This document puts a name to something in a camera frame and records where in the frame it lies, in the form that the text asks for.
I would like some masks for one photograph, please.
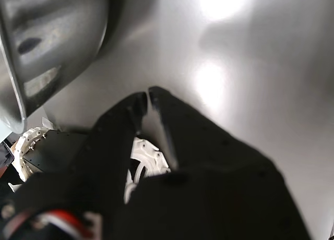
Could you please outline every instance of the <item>stainless steel bowl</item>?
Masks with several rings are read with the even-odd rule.
[[[108,0],[0,0],[0,119],[26,119],[96,56]]]

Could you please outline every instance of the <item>white gear wheel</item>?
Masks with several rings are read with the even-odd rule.
[[[131,173],[128,170],[127,180],[124,192],[124,201],[128,203],[132,191],[139,183],[140,176],[146,169],[144,177],[155,176],[170,172],[167,161],[159,148],[154,146],[147,140],[135,138],[132,147],[131,159],[139,161],[134,178],[131,177]]]

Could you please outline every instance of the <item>bowl rim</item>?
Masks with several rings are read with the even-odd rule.
[[[12,85],[14,93],[15,93],[16,102],[17,102],[19,112],[20,112],[20,116],[21,116],[21,121],[13,119],[12,117],[4,116],[3,114],[0,114],[0,120],[2,120],[4,122],[4,124],[6,124],[6,126],[9,127],[9,129],[12,132],[14,132],[16,134],[22,134],[26,130],[26,126],[27,126],[26,107],[25,107],[25,104],[23,102],[23,97],[22,97],[22,94],[20,92],[19,84],[18,84],[16,75],[15,75],[14,66],[11,62],[9,52],[10,52],[9,48],[7,46],[7,43],[6,43],[6,34],[4,32],[3,24],[2,24],[2,20],[1,20],[1,16],[0,16],[0,56],[2,56],[3,59],[4,59],[6,69],[7,69],[6,71],[9,75],[9,77],[10,77],[10,82],[11,82],[11,85]],[[16,123],[18,126],[15,126],[15,128],[11,127],[10,125],[8,125],[7,122],[5,122],[4,117],[6,117],[7,120],[10,120],[12,123]]]

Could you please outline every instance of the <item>black plastic part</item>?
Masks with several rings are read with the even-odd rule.
[[[64,172],[86,140],[87,135],[49,130],[23,160],[34,172]]]
[[[27,211],[32,217],[51,208],[68,209],[78,215],[93,211],[103,216],[103,235],[109,235],[113,215],[124,204],[133,140],[146,112],[144,92],[128,96],[107,111],[66,172],[36,173],[8,197],[15,205],[14,217]],[[3,220],[0,229],[7,222]],[[0,239],[5,239],[2,231]]]
[[[69,171],[32,176],[11,197],[16,212],[98,212],[104,240],[310,239],[269,159],[168,91],[149,94],[177,171],[144,178],[123,205],[133,138],[147,110],[145,94],[134,94],[99,119]]]

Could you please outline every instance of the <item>white plastic gear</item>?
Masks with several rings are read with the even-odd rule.
[[[44,137],[45,133],[48,131],[49,129],[47,128],[36,127],[25,132],[17,141],[14,151],[15,158],[12,164],[24,182],[32,174],[32,171],[24,163],[23,156],[29,151],[29,149],[33,149],[35,143]]]
[[[159,151],[159,148],[144,139],[135,138],[131,159],[139,161],[139,165],[134,178],[131,177],[131,173],[128,171],[124,192],[125,203],[128,203],[132,191],[139,183],[144,167],[146,169],[144,177],[165,174],[171,171],[163,153]]]

